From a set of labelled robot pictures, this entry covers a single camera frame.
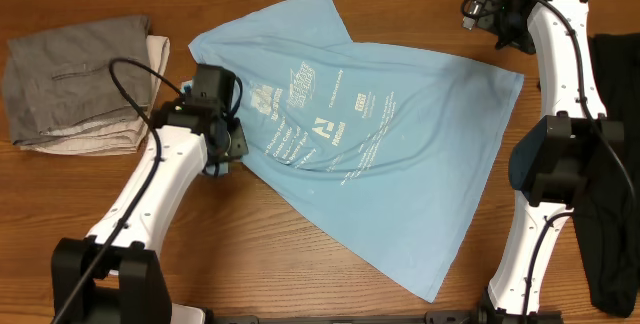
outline blue t-shirt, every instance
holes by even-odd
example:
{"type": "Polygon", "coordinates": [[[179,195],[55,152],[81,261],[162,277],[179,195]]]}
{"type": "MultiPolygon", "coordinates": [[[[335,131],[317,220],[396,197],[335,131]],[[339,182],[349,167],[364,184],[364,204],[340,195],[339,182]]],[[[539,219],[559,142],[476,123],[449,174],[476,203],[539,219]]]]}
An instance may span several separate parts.
{"type": "Polygon", "coordinates": [[[523,76],[353,43],[331,0],[289,0],[198,36],[244,82],[244,164],[327,234],[433,301],[480,201],[523,76]]]}

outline wooden surface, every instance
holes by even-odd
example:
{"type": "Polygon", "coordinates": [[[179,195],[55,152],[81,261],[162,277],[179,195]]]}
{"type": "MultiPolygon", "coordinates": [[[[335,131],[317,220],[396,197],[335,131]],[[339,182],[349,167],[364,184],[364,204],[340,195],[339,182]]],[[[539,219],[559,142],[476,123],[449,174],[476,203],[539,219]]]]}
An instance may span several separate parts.
{"type": "MultiPolygon", "coordinates": [[[[144,13],[171,39],[167,77],[193,75],[188,43],[199,33],[281,0],[0,0],[4,42],[39,30],[144,13]]],[[[494,51],[495,38],[460,28],[461,0],[334,0],[355,41],[453,53],[526,74],[483,199],[435,304],[413,296],[295,212],[246,168],[199,177],[169,230],[161,264],[172,299],[219,315],[406,315],[472,308],[500,262],[514,208],[507,162],[538,119],[536,58],[494,51]]],[[[638,0],[592,0],[590,33],[640,31],[638,0]]],[[[159,102],[172,98],[163,89],[159,102]]],[[[9,144],[0,110],[0,323],[52,315],[51,253],[82,238],[111,206],[139,155],[64,157],[9,144]]],[[[593,309],[573,226],[560,236],[542,288],[543,309],[567,323],[617,322],[593,309]]],[[[640,323],[640,314],[627,322],[640,323]]]]}

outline gray folded cloth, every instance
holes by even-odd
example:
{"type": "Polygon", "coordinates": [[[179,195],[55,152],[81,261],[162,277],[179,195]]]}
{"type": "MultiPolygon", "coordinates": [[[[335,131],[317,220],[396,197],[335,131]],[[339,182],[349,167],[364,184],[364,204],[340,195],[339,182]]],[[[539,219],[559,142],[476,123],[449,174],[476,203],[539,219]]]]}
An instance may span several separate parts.
{"type": "MultiPolygon", "coordinates": [[[[3,98],[13,144],[48,142],[135,119],[111,81],[108,63],[127,57],[148,66],[149,25],[149,18],[136,15],[10,40],[3,98]]],[[[148,73],[128,65],[115,71],[136,103],[151,103],[148,73]]]]}

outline beige folded cloth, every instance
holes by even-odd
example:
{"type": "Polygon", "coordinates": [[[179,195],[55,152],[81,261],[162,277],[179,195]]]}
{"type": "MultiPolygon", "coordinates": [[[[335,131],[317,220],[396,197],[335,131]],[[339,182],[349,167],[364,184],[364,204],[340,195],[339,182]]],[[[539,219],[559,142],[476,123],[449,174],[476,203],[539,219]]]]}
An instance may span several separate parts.
{"type": "MultiPolygon", "coordinates": [[[[151,68],[160,74],[164,74],[169,59],[169,39],[160,36],[149,35],[147,37],[149,50],[149,63],[151,68]]],[[[151,114],[153,102],[158,94],[161,82],[155,76],[151,76],[151,104],[145,112],[151,114]]],[[[74,128],[77,132],[72,136],[56,139],[54,141],[23,146],[24,149],[61,155],[120,155],[135,153],[140,142],[147,133],[147,126],[140,117],[133,121],[112,123],[86,122],[74,128]]]]}

